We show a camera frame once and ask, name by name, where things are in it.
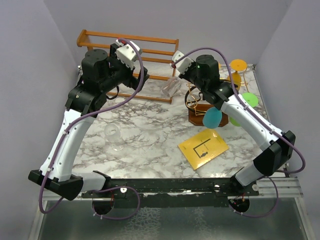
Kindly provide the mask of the clear wine glass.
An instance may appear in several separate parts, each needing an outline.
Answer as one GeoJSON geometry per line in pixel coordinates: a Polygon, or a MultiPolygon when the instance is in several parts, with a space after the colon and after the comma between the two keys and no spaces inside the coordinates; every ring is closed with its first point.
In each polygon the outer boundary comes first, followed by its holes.
{"type": "Polygon", "coordinates": [[[180,90],[181,86],[182,80],[177,76],[173,76],[162,85],[161,91],[165,97],[171,98],[180,90]]]}
{"type": "Polygon", "coordinates": [[[123,149],[123,139],[121,137],[120,129],[115,124],[107,124],[104,127],[105,138],[110,142],[114,151],[118,152],[123,149]]]}

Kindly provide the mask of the blue plastic wine glass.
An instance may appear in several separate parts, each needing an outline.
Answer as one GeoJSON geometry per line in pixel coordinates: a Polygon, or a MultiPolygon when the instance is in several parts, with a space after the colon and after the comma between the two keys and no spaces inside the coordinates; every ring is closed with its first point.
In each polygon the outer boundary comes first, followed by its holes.
{"type": "Polygon", "coordinates": [[[203,116],[202,123],[208,129],[216,129],[222,120],[222,112],[216,107],[209,108],[203,116]]]}

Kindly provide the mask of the orange plastic wine glass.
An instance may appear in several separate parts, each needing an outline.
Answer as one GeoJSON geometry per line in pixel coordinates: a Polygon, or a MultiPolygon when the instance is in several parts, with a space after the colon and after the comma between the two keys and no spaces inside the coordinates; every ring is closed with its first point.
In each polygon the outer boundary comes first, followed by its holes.
{"type": "Polygon", "coordinates": [[[237,91],[245,84],[245,72],[247,70],[247,63],[243,59],[234,59],[230,62],[229,67],[233,70],[232,78],[237,91]]]}

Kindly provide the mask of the green plastic wine glass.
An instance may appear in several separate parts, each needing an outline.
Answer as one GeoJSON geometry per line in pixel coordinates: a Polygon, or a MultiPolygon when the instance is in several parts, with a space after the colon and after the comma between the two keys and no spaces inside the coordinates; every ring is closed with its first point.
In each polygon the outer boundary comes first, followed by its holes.
{"type": "MultiPolygon", "coordinates": [[[[252,107],[257,107],[259,105],[259,99],[256,95],[254,95],[253,93],[250,92],[244,92],[241,94],[243,99],[252,107]]],[[[236,126],[236,127],[240,127],[241,125],[234,120],[232,117],[229,117],[229,122],[236,126]]]]}

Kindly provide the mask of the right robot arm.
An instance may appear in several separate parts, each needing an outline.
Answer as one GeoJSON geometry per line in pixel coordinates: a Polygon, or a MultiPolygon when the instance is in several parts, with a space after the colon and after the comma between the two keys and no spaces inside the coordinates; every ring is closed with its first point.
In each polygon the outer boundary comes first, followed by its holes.
{"type": "Polygon", "coordinates": [[[262,151],[231,177],[229,189],[234,195],[242,195],[249,184],[271,176],[291,158],[296,136],[272,125],[244,100],[232,83],[221,80],[218,61],[212,55],[203,54],[192,60],[179,52],[172,60],[179,76],[195,85],[205,101],[235,119],[262,151]]]}

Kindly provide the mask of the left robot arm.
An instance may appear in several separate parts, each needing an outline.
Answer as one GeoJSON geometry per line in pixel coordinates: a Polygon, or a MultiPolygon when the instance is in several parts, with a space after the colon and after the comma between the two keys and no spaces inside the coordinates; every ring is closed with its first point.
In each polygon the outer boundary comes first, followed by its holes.
{"type": "Polygon", "coordinates": [[[30,181],[69,201],[81,192],[94,191],[101,198],[110,193],[107,176],[97,171],[74,175],[72,169],[84,136],[109,100],[107,93],[121,84],[138,93],[149,78],[143,66],[134,77],[135,61],[142,61],[141,54],[139,46],[124,40],[112,44],[109,52],[92,49],[85,53],[82,74],[68,93],[54,145],[40,169],[30,171],[30,181]]]}

